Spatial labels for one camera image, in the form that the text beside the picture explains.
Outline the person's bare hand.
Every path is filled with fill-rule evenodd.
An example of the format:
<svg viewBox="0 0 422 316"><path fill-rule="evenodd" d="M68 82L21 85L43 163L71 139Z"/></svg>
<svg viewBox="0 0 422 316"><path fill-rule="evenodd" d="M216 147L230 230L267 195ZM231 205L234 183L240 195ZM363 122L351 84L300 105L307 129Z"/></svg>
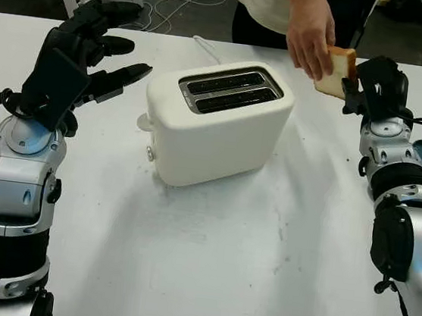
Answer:
<svg viewBox="0 0 422 316"><path fill-rule="evenodd" d="M329 46L335 45L335 21L327 0L298 0L292 5L286 40L296 68L313 80L331 75Z"/></svg>

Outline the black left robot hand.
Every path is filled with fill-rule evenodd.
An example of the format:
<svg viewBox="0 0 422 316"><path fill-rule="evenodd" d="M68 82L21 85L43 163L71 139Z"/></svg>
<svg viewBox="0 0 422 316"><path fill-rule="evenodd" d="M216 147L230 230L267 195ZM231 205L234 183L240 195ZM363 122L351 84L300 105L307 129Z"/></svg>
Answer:
<svg viewBox="0 0 422 316"><path fill-rule="evenodd" d="M152 67L143 63L110 73L87 71L103 58L133 52L134 42L107 32L133 22L141 12L142 7L132 2L90 0L49 30L33 72L22 87L22 109L46 129L60 130L65 137L75 136L76 108L121 95L125 86L152 72Z"/></svg>

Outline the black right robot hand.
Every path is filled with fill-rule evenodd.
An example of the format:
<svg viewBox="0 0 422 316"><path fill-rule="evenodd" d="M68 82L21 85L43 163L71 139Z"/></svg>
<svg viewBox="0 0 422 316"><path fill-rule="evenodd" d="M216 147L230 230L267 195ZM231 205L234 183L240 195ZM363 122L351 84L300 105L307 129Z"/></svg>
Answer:
<svg viewBox="0 0 422 316"><path fill-rule="evenodd" d="M391 58L375 57L356 66L356 82L342 79L345 94L343 114L360 114L368 121L382 121L400 117L411 120L413 113L407 108L408 78Z"/></svg>

